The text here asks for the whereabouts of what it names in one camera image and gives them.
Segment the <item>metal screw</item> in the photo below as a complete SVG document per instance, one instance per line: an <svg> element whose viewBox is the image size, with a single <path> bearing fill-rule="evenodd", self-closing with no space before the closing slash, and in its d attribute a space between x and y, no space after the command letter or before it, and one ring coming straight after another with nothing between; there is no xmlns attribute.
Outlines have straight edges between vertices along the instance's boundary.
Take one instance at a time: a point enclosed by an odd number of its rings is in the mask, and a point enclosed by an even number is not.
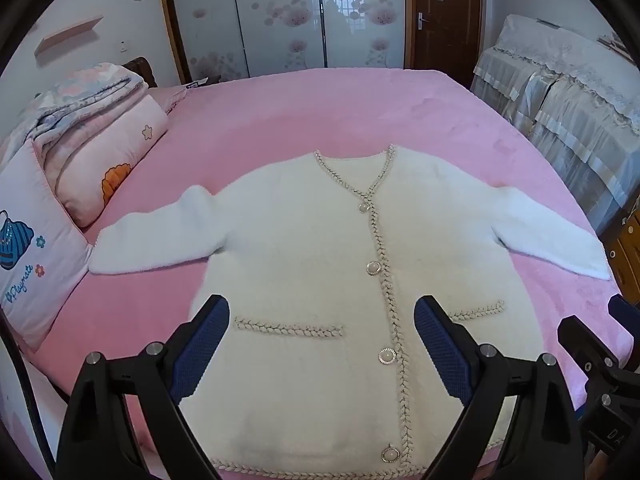
<svg viewBox="0 0 640 480"><path fill-rule="evenodd" d="M551 354L542 354L542 362L547 366L556 366L558 360Z"/></svg>
<svg viewBox="0 0 640 480"><path fill-rule="evenodd" d="M148 353L149 355L158 355L162 351L162 348L164 348L162 343L149 343L146 346L146 353Z"/></svg>
<svg viewBox="0 0 640 480"><path fill-rule="evenodd" d="M87 364L95 365L100 359L102 359L102 354L100 352L91 352L85 359Z"/></svg>
<svg viewBox="0 0 640 480"><path fill-rule="evenodd" d="M484 357L494 357L498 353L498 351L495 349L495 346L484 344L480 346L480 353Z"/></svg>

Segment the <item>blue gripper pad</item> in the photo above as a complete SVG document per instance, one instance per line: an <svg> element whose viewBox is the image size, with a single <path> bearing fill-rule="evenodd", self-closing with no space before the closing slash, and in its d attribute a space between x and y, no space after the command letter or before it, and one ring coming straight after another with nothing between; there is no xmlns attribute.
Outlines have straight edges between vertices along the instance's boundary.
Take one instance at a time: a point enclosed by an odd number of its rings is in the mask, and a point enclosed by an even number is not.
<svg viewBox="0 0 640 480"><path fill-rule="evenodd" d="M169 394L175 404L193 395L229 326L229 304L220 298L176 359Z"/></svg>
<svg viewBox="0 0 640 480"><path fill-rule="evenodd" d="M467 406L474 394L469 363L424 298L415 304L414 323L447 393Z"/></svg>
<svg viewBox="0 0 640 480"><path fill-rule="evenodd" d="M616 294L609 300L609 315L640 343L640 310Z"/></svg>

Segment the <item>wall outlet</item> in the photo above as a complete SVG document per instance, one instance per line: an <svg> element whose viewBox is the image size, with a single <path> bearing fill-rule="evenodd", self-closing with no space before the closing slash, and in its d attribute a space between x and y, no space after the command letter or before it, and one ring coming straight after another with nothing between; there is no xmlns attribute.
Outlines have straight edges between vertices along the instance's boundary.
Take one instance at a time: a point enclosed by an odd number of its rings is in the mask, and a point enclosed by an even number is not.
<svg viewBox="0 0 640 480"><path fill-rule="evenodd" d="M121 54L124 54L125 52L127 52L131 48L131 42L129 40L119 41L118 44L117 44L117 47L118 47L118 51Z"/></svg>

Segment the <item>pillow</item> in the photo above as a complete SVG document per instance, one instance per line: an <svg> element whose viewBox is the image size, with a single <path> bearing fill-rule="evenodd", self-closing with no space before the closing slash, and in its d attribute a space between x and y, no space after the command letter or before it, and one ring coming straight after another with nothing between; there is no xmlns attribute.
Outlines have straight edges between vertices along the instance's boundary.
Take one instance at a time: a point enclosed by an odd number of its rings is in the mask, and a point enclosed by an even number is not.
<svg viewBox="0 0 640 480"><path fill-rule="evenodd" d="M173 86L171 88L150 88L148 94L155 99L164 113L168 114L180 101L187 97L186 86Z"/></svg>
<svg viewBox="0 0 640 480"><path fill-rule="evenodd" d="M30 348L37 350L85 275L91 250L28 139L0 173L0 306Z"/></svg>
<svg viewBox="0 0 640 480"><path fill-rule="evenodd" d="M79 227L92 224L118 186L167 130L168 118L145 96L69 158L56 196Z"/></svg>

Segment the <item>door handle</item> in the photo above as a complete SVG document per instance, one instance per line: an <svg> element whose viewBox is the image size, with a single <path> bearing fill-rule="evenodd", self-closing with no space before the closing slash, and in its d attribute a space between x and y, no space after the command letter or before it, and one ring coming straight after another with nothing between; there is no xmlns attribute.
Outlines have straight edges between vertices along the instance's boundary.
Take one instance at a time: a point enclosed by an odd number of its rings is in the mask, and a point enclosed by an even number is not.
<svg viewBox="0 0 640 480"><path fill-rule="evenodd" d="M431 20L429 20L429 18L431 17L430 14L427 14L427 19L425 19L422 15L421 12L418 12L418 30L422 30L422 23L431 23Z"/></svg>

